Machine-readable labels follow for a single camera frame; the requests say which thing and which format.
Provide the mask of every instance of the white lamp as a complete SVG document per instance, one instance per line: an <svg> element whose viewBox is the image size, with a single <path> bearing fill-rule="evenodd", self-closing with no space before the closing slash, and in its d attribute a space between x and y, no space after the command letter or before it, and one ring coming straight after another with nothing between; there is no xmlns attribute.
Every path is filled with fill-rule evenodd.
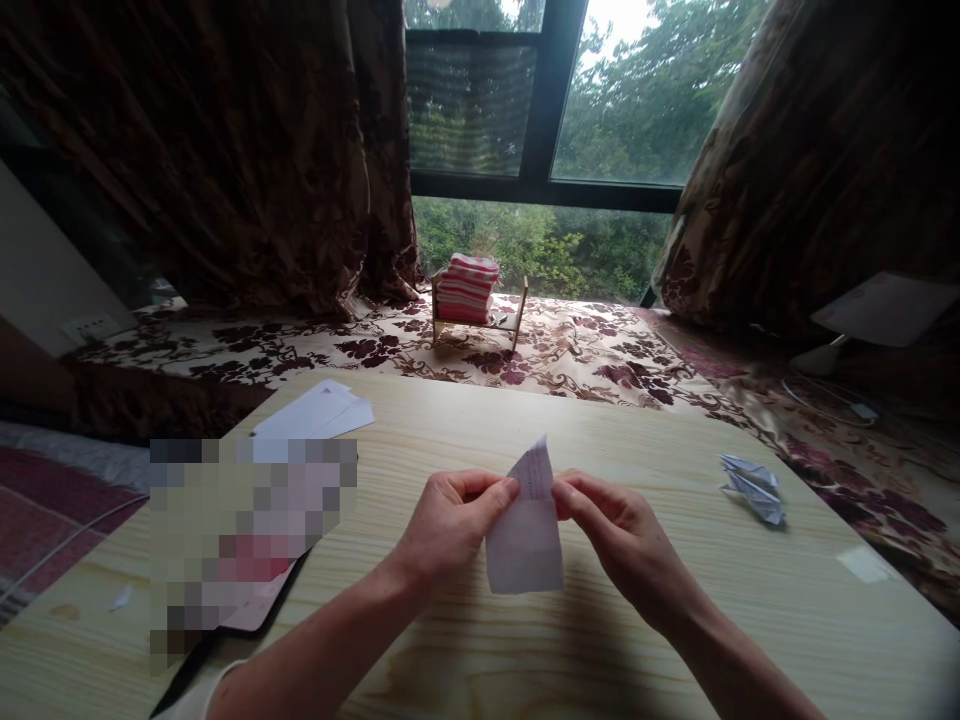
<svg viewBox="0 0 960 720"><path fill-rule="evenodd" d="M797 355L790 367L803 375L829 375L840 346L850 338L907 347L957 297L960 285L878 273L810 316L818 325L840 333L840 337L829 345Z"/></svg>

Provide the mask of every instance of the sleeve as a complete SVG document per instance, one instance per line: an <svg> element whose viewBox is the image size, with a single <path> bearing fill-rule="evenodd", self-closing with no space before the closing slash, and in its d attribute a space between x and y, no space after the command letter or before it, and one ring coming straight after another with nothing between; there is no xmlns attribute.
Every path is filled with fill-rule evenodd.
<svg viewBox="0 0 960 720"><path fill-rule="evenodd" d="M210 699L213 697L213 691L217 689L217 685L220 684L220 681L223 680L228 672L238 665L242 665L244 662L244 660L237 660L236 662L230 663L214 679L205 680L196 687L191 688L190 692L157 715L154 720L206 720L207 709L210 707Z"/></svg>

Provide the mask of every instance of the tree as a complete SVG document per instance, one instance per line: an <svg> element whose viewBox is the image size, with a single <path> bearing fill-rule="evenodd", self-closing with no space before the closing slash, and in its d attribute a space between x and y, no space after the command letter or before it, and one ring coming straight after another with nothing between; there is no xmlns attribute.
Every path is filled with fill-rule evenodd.
<svg viewBox="0 0 960 720"><path fill-rule="evenodd" d="M502 3L452 0L435 8L428 0L407 0L408 26L539 31L544 0ZM511 12L504 12L504 4ZM683 184L767 5L768 0L653 0L653 22L641 37L607 54L612 28L588 20L554 175ZM449 58L443 65L440 55L431 61L452 67ZM498 118L516 107L491 109L484 101L511 77L516 82L502 74L478 85L474 105L448 100L439 107L430 88L411 88L411 144L433 153L421 155L421 164L426 159L431 167L454 161L467 164L460 170L501 167L509 142ZM465 75L452 82L469 80ZM457 137L460 145L439 140ZM458 155L464 147L468 152ZM484 255L500 262L509 291L517 291L527 275L541 295L625 304L636 303L644 292L670 225L667 215L423 197L414 198L414 210L427 272L444 267L453 252Z"/></svg>

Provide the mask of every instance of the hand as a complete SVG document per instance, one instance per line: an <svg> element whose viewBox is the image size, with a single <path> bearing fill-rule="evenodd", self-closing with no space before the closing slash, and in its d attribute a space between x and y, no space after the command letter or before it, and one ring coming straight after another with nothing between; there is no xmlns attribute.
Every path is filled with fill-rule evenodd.
<svg viewBox="0 0 960 720"><path fill-rule="evenodd" d="M557 516L587 534L617 590L658 632L711 607L640 493L580 470L556 476Z"/></svg>
<svg viewBox="0 0 960 720"><path fill-rule="evenodd" d="M434 473L385 562L418 589L435 592L473 559L519 493L513 478L483 470Z"/></svg>

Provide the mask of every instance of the brown floral curtain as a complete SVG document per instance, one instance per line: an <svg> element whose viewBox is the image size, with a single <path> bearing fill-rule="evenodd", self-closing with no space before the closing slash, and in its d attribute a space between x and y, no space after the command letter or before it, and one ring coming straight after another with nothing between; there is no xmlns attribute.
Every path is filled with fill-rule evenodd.
<svg viewBox="0 0 960 720"><path fill-rule="evenodd" d="M775 0L684 190L655 284L701 324L809 316L881 270L960 277L953 67L897 0Z"/></svg>
<svg viewBox="0 0 960 720"><path fill-rule="evenodd" d="M403 0L7 0L0 77L191 303L416 297Z"/></svg>

